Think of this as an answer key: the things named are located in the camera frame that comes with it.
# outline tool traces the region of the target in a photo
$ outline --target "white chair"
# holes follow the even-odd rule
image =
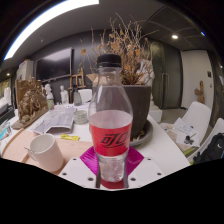
[[[203,151],[207,148],[207,146],[209,145],[209,143],[211,142],[212,138],[214,135],[217,135],[218,133],[224,133],[224,120],[222,118],[219,118],[215,124],[215,127],[213,128],[212,132],[210,133],[210,135],[208,136],[208,138],[206,139],[206,141],[202,144],[202,146],[195,151],[192,155],[190,155],[187,159],[189,162],[193,161],[194,156],[197,155],[198,152],[200,152],[200,154],[203,153]]]
[[[193,102],[186,114],[183,116],[182,120],[190,125],[198,131],[198,140],[201,142],[205,136],[207,131],[209,121],[211,116],[211,109],[208,108],[206,105]]]
[[[91,89],[80,89],[78,92],[80,93],[82,103],[86,103],[92,99],[93,92]]]

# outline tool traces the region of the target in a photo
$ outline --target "yellow sticky note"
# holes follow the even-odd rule
[[[78,141],[79,140],[79,136],[69,136],[69,135],[62,134],[61,135],[61,139]]]

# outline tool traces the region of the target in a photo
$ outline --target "pink coaster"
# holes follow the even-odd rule
[[[85,165],[97,176],[98,174],[98,159],[94,151],[94,147],[89,148],[85,153],[80,156],[80,159],[85,163]],[[127,176],[141,163],[144,156],[140,154],[136,149],[129,146],[129,151],[126,160],[126,172]]]

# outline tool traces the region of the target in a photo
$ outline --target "bottle cap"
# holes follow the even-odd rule
[[[116,54],[103,54],[97,58],[97,67],[121,67],[121,57]]]

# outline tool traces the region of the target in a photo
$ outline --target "ceiling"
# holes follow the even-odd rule
[[[192,21],[156,0],[100,0],[99,5],[69,11],[41,26],[27,38],[13,58],[2,63],[0,80],[10,68],[18,66],[26,57],[58,39],[90,31],[91,27],[94,30],[110,29],[109,19],[117,18],[115,12],[126,24],[133,18],[143,20],[140,22],[142,33],[159,30],[149,37],[180,50],[212,50],[206,37],[200,34],[201,30]],[[172,34],[177,34],[179,38],[173,40]]]

